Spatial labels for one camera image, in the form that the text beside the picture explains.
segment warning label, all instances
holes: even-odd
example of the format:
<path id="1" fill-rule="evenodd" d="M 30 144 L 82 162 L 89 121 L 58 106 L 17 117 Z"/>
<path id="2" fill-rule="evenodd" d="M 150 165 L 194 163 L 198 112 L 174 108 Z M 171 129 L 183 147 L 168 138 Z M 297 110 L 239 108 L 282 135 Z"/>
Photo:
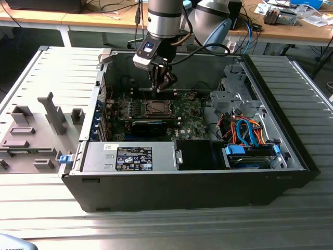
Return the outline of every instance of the warning label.
<path id="1" fill-rule="evenodd" d="M 151 147 L 118 147 L 117 171 L 152 171 Z"/>

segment wooden desk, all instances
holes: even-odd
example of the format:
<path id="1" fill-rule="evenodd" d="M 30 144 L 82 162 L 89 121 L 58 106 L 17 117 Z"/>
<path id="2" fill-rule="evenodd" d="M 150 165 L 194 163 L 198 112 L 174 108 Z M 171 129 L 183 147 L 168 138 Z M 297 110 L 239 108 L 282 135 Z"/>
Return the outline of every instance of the wooden desk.
<path id="1" fill-rule="evenodd" d="M 17 22 L 61 24 L 61 20 L 66 15 L 66 13 L 63 12 L 14 10 L 10 9 L 8 4 L 4 0 L 2 0 L 2 2 L 7 12 L 12 17 L 14 17 Z M 13 22 L 12 18 L 3 10 L 1 5 L 0 5 L 0 21 Z"/>
<path id="2" fill-rule="evenodd" d="M 101 5 L 116 2 L 116 0 L 100 0 Z M 331 26 L 318 28 L 299 19 L 296 26 L 276 25 L 269 26 L 264 24 L 263 15 L 255 14 L 255 6 L 260 0 L 244 0 L 245 9 L 249 17 L 263 26 L 259 42 L 271 42 L 282 44 L 302 44 L 325 46 L 333 35 Z M 109 6 L 105 10 L 117 9 L 134 4 L 134 0 L 125 0 L 121 5 Z M 65 46 L 71 46 L 68 31 L 93 31 L 111 33 L 134 33 L 134 17 L 136 6 L 119 11 L 117 16 L 120 20 L 100 13 L 95 13 L 87 8 L 81 14 L 66 14 L 61 12 L 34 11 L 34 10 L 11 10 L 4 4 L 6 10 L 25 28 L 57 29 L 61 32 Z M 99 11 L 97 0 L 89 6 L 92 10 Z M 332 6 L 324 5 L 320 9 L 322 12 L 333 12 Z M 144 4 L 144 16 L 147 16 L 147 4 Z M 0 6 L 0 26 L 17 26 L 12 19 L 2 10 Z M 247 31 L 240 25 L 237 30 L 229 31 L 228 39 L 238 41 L 243 39 Z"/>
<path id="3" fill-rule="evenodd" d="M 245 9 L 247 14 L 253 20 L 253 22 L 262 25 L 262 32 L 259 40 L 264 39 L 274 39 L 274 40 L 295 40 L 295 43 L 300 41 L 313 41 L 313 42 L 324 42 L 328 43 L 331 39 L 333 32 L 331 26 L 317 27 L 315 25 L 309 24 L 302 19 L 298 19 L 295 26 L 288 25 L 276 25 L 271 26 L 264 23 L 263 15 L 253 13 L 255 6 L 262 1 L 260 0 L 244 0 Z M 333 11 L 333 6 L 323 5 L 320 9 L 322 13 L 326 11 Z"/>

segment blue latch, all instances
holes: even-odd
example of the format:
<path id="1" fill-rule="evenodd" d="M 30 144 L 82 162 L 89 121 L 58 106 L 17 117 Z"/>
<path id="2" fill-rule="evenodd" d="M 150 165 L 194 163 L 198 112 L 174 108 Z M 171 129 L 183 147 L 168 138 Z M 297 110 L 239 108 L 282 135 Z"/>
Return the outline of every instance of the blue latch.
<path id="1" fill-rule="evenodd" d="M 90 133 L 90 139 L 92 139 L 92 140 L 96 140 L 97 139 L 97 134 L 95 134 L 95 133 Z"/>
<path id="2" fill-rule="evenodd" d="M 227 145 L 225 152 L 227 155 L 244 155 L 245 149 L 241 145 Z"/>
<path id="3" fill-rule="evenodd" d="M 97 102 L 96 102 L 96 107 L 97 107 L 97 108 L 101 108 L 101 107 L 103 107 L 103 103 L 102 103 L 100 100 L 97 100 Z"/>
<path id="4" fill-rule="evenodd" d="M 274 151 L 275 151 L 276 154 L 280 153 L 280 148 L 279 148 L 278 145 L 274 145 L 273 149 L 274 149 Z"/>
<path id="5" fill-rule="evenodd" d="M 71 163 L 73 163 L 73 161 L 74 161 L 73 155 L 62 155 L 59 158 L 60 164 L 71 164 Z"/>

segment electronic device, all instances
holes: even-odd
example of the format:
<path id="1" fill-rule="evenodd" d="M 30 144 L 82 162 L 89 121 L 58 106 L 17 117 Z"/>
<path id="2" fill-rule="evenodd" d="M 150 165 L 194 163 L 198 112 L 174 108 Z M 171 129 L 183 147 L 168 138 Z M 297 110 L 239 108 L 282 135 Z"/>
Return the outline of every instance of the electronic device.
<path id="1" fill-rule="evenodd" d="M 234 30 L 236 28 L 236 22 L 238 20 L 239 12 L 242 6 L 242 1 L 241 0 L 230 0 L 228 4 L 228 8 L 230 11 L 229 18 L 232 21 L 231 30 Z"/>
<path id="2" fill-rule="evenodd" d="M 80 13 L 87 0 L 6 0 L 11 9 L 36 9 Z"/>
<path id="3" fill-rule="evenodd" d="M 290 3 L 293 5 L 310 5 L 315 9 L 319 9 L 323 3 L 323 0 L 290 0 Z"/>
<path id="4" fill-rule="evenodd" d="M 94 91 L 78 149 L 60 159 L 59 175 L 83 210 L 265 205 L 319 174 L 277 102 L 288 96 L 272 94 L 274 68 L 261 67 L 280 57 L 195 55 L 154 95 L 133 54 L 111 52 L 95 88 L 112 84 L 112 100 Z"/>
<path id="5" fill-rule="evenodd" d="M 297 15 L 289 9 L 278 9 L 270 6 L 264 16 L 264 23 L 269 25 L 286 24 L 294 26 L 297 22 Z"/>

